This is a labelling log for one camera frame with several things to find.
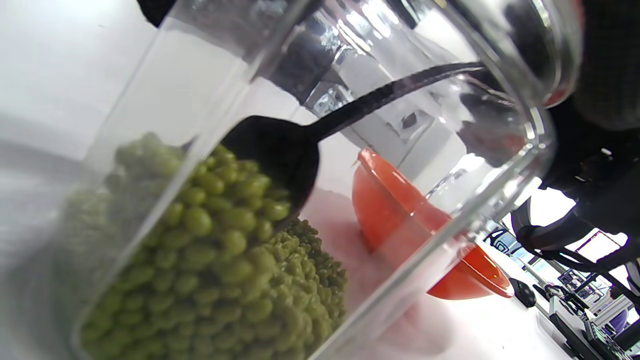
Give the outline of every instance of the orange bowl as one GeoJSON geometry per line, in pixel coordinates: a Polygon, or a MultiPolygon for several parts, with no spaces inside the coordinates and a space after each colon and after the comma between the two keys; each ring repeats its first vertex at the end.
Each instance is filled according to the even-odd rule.
{"type": "MultiPolygon", "coordinates": [[[[451,217],[431,205],[393,165],[370,149],[358,155],[353,208],[370,252],[379,250],[394,268],[404,263],[451,217]],[[389,239],[401,239],[383,247],[389,239]]],[[[484,251],[471,250],[429,294],[472,299],[497,293],[512,297],[511,283],[484,251]]]]}

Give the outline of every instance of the black spoon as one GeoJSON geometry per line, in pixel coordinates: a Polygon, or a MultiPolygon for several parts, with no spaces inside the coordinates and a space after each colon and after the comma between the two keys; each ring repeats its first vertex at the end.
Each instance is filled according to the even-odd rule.
{"type": "Polygon", "coordinates": [[[222,144],[241,160],[255,160],[263,173],[288,189],[289,216],[275,224],[279,231],[298,216],[316,182],[318,143],[396,99],[458,74],[485,69],[480,63],[437,65],[395,80],[302,126],[288,120],[253,115],[242,120],[222,144]]]}

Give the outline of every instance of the computer mouse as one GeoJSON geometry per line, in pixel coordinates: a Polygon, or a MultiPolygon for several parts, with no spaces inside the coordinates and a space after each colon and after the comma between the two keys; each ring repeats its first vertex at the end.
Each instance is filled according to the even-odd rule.
{"type": "Polygon", "coordinates": [[[512,277],[509,278],[509,282],[513,286],[516,299],[518,299],[522,305],[526,307],[534,307],[536,305],[536,294],[531,290],[529,285],[512,277]]]}

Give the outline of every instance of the spoon handle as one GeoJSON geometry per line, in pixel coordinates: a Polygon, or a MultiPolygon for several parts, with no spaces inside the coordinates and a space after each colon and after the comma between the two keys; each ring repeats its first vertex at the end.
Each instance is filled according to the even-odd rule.
{"type": "Polygon", "coordinates": [[[308,138],[320,142],[402,96],[455,75],[484,69],[484,65],[477,62],[451,63],[436,65],[392,81],[306,126],[308,138]]]}

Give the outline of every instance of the black object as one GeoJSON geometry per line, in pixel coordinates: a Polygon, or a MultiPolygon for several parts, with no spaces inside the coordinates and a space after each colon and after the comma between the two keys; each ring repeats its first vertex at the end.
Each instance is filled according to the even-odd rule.
{"type": "Polygon", "coordinates": [[[437,65],[373,90],[307,126],[254,115],[231,129],[222,144],[240,159],[256,160],[262,171],[289,190],[292,208],[289,218],[279,225],[288,224],[298,215],[316,182],[318,142],[406,94],[481,69],[479,63],[437,65]]]}
{"type": "Polygon", "coordinates": [[[586,337],[589,345],[593,347],[605,360],[631,360],[631,358],[625,354],[625,350],[604,331],[600,330],[593,322],[584,322],[584,336],[586,337]]]}
{"type": "Polygon", "coordinates": [[[636,321],[629,325],[626,329],[619,332],[613,340],[625,350],[632,348],[640,338],[640,321],[636,321]]]}
{"type": "Polygon", "coordinates": [[[536,305],[536,294],[531,290],[529,285],[512,277],[509,278],[509,282],[513,286],[516,299],[518,299],[522,305],[526,307],[534,307],[536,305]]]}
{"type": "Polygon", "coordinates": [[[538,286],[538,285],[536,285],[536,284],[531,285],[531,287],[532,287],[532,288],[534,288],[534,289],[535,289],[535,290],[536,290],[540,295],[542,295],[542,297],[543,297],[543,298],[545,298],[547,301],[549,300],[549,295],[547,295],[547,292],[546,292],[543,288],[539,287],[539,286],[538,286]]]}

